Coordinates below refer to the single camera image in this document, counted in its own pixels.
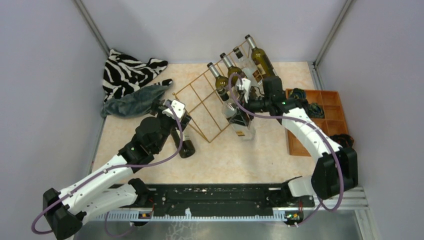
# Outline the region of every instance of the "zebra print cloth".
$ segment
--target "zebra print cloth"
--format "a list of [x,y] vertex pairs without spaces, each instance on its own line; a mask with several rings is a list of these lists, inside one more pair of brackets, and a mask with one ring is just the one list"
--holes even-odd
[[106,93],[104,102],[110,99],[121,99],[125,95],[138,91],[156,78],[167,66],[167,61],[150,58],[147,63],[143,63],[130,55],[111,49],[103,72],[103,89]]

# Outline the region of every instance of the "white wall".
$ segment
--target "white wall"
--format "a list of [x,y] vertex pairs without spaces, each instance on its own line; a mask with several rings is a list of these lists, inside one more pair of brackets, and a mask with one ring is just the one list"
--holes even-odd
[[0,5],[0,239],[56,239],[31,223],[46,190],[87,174],[106,56],[70,0]]
[[218,61],[251,34],[272,61],[312,61],[346,0],[83,0],[110,48]]
[[356,1],[319,67],[383,240],[424,235],[423,13],[423,1]]

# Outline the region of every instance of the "bottle label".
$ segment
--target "bottle label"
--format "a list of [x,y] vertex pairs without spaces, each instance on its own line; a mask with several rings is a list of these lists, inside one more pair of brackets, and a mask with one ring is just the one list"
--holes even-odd
[[217,82],[215,82],[215,87],[216,87],[216,89],[219,89],[219,88],[225,88],[225,87],[227,87],[227,83],[225,82],[225,81],[217,81]]
[[235,131],[235,133],[237,134],[237,136],[239,137],[244,137],[246,136],[245,133],[243,131]]
[[253,75],[254,79],[256,80],[256,82],[258,82],[258,83],[262,82],[262,77],[259,74],[258,70],[254,71],[254,73],[252,75]]
[[256,65],[257,70],[259,71],[259,73],[262,76],[264,76],[265,75],[265,70],[264,70],[264,67],[262,67],[261,63],[257,59],[254,59],[253,62]]
[[[178,134],[179,139],[181,139],[180,130],[178,129],[178,127],[176,127],[175,129],[176,129],[176,133]],[[188,141],[188,140],[190,140],[190,136],[187,133],[187,128],[186,128],[186,129],[184,129],[184,131],[182,131],[182,141],[185,142],[185,141]]]

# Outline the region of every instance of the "white label on bottle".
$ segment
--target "white label on bottle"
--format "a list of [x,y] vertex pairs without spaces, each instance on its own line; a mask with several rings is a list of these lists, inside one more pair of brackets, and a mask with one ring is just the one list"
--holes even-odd
[[242,126],[235,123],[231,123],[231,127],[241,140],[252,140],[255,137],[255,130],[253,127]]
[[[178,128],[175,128],[175,129],[176,129],[176,133],[178,134],[179,139],[181,139],[180,130]],[[184,129],[184,131],[182,131],[182,141],[184,142],[184,141],[188,141],[188,140],[190,140],[190,136],[187,133],[187,128],[186,128],[186,129]]]
[[265,75],[265,69],[262,67],[262,65],[259,63],[256,65],[257,69],[259,70],[260,74],[263,76]]
[[253,77],[254,77],[254,79],[256,80],[257,83],[262,82],[262,77],[259,74],[258,70],[254,71],[254,73],[252,75],[253,75]]

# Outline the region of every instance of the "wine rack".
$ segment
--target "wine rack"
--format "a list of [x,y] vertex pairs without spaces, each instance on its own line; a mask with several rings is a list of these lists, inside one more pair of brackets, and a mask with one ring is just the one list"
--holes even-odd
[[[251,49],[246,40],[237,47],[242,51],[245,58],[250,58]],[[227,55],[233,65],[239,67],[238,63],[234,61],[234,59],[237,59],[234,51],[230,51]],[[228,70],[222,59],[214,65],[222,76],[227,77]],[[206,64],[204,67],[205,71],[202,74],[194,78],[179,91],[173,92],[172,95],[177,100],[186,104],[186,109],[192,117],[189,126],[208,143],[211,143],[229,124],[221,113],[223,101],[215,90],[215,78],[210,73]],[[193,95],[193,93],[196,96],[194,102],[192,98],[184,99],[185,96]]]

